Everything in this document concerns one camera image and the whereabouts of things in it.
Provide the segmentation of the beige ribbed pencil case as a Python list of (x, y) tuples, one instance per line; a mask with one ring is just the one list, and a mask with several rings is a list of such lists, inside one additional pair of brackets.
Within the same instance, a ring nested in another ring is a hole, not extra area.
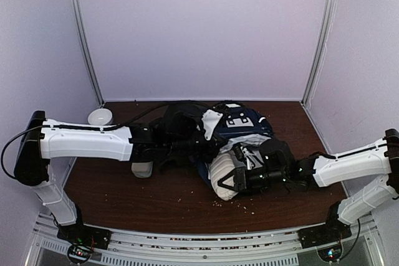
[(218, 181), (230, 173), (234, 168), (244, 166), (244, 164), (238, 161), (232, 151), (219, 154), (213, 162), (209, 165), (209, 180), (211, 186), (216, 195), (224, 200), (230, 201), (238, 192), (221, 187), (218, 185)]

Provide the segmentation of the navy blue backpack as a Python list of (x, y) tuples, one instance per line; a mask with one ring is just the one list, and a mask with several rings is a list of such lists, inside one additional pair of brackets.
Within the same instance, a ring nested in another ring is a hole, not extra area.
[(259, 146), (274, 136), (267, 118), (242, 103), (226, 100), (214, 104), (211, 110), (224, 115), (213, 133), (218, 144), (211, 145), (205, 153), (191, 158), (200, 177), (209, 187), (211, 187), (211, 181), (208, 167), (217, 155), (231, 151), (238, 143)]

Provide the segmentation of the beige glasses case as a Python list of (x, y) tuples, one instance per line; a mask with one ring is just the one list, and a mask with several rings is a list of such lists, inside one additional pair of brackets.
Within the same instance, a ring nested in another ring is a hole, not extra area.
[(153, 162), (132, 163), (132, 173), (137, 178), (149, 178), (153, 171)]

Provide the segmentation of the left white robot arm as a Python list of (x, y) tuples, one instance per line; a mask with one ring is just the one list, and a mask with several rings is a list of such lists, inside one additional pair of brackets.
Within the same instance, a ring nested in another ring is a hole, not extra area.
[(214, 134), (224, 112), (194, 101), (169, 102), (163, 117), (138, 123), (141, 113), (117, 125), (81, 125), (32, 114), (21, 139), (14, 179), (35, 190), (52, 213), (60, 236), (75, 245), (95, 242), (96, 233), (86, 226), (82, 212), (50, 173), (52, 158), (105, 158), (149, 165), (171, 156), (205, 155), (214, 158), (223, 139)]

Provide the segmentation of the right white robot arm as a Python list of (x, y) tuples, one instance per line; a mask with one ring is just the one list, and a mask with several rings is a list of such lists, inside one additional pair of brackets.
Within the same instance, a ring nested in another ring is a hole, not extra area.
[(296, 160), (289, 145), (269, 138), (259, 146), (235, 144), (209, 166), (215, 193), (228, 201), (235, 195), (268, 188), (271, 183), (315, 184), (326, 188), (366, 176), (375, 179), (354, 195), (329, 207), (324, 224), (298, 231), (302, 248), (316, 247), (352, 235), (351, 226), (389, 199), (398, 199), (398, 131), (389, 129), (369, 145), (337, 154), (316, 152)]

